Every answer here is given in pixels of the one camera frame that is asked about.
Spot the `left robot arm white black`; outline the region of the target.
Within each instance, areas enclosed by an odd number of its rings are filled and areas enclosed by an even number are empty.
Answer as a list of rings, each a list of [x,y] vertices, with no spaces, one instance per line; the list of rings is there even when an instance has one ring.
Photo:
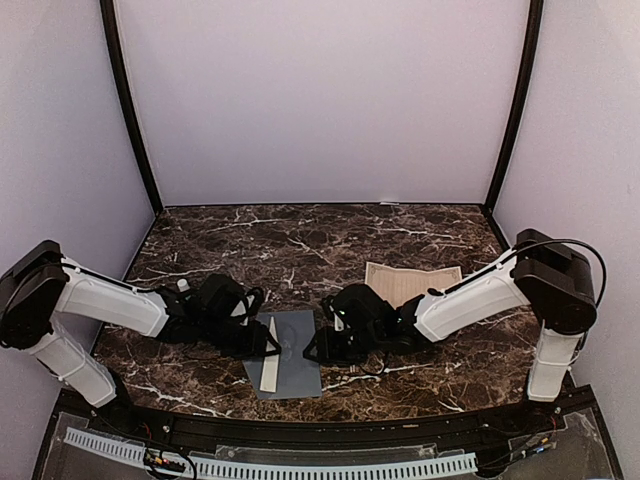
[[[59,323],[79,315],[125,327],[167,344],[207,342],[220,355],[246,360],[280,354],[281,346],[256,316],[259,287],[245,289],[213,273],[199,286],[141,288],[87,269],[46,240],[1,276],[1,345],[26,352],[96,409],[120,436],[141,427],[126,388]]]

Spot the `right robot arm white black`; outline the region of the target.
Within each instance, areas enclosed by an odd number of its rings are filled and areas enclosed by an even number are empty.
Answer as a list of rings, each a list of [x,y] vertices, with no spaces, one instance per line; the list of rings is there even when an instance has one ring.
[[[515,245],[495,261],[446,288],[429,288],[394,307],[372,287],[352,284],[325,297],[332,325],[316,331],[303,351],[324,366],[348,367],[369,355],[424,351],[451,334],[503,311],[528,306],[541,330],[526,385],[526,399],[510,413],[521,434],[549,416],[565,374],[596,323],[604,287],[594,287],[585,242],[551,238],[535,229],[518,233]]]

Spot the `beige letter sheet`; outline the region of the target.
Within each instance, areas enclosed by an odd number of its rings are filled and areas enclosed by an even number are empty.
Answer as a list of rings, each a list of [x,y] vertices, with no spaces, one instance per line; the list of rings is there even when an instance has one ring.
[[[426,294],[429,288],[447,289],[462,280],[459,266],[434,271],[392,268],[383,264],[367,262],[365,284],[393,307]]]

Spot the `beige lined letter paper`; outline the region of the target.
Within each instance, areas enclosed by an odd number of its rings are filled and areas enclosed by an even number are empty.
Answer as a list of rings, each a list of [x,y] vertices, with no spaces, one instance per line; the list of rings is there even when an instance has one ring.
[[[277,340],[276,319],[271,316],[269,322],[269,332]],[[279,355],[265,356],[263,359],[259,390],[266,393],[275,393],[277,390],[279,372]]]

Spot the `grey paper envelope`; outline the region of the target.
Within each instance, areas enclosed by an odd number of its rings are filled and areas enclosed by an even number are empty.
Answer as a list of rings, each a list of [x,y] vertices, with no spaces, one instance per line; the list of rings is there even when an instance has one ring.
[[[320,366],[303,357],[303,350],[315,334],[312,310],[260,313],[257,320],[270,326],[275,320],[275,338],[282,347],[279,356],[277,383],[274,392],[261,389],[263,363],[261,358],[243,362],[254,392],[260,400],[289,400],[322,396]]]

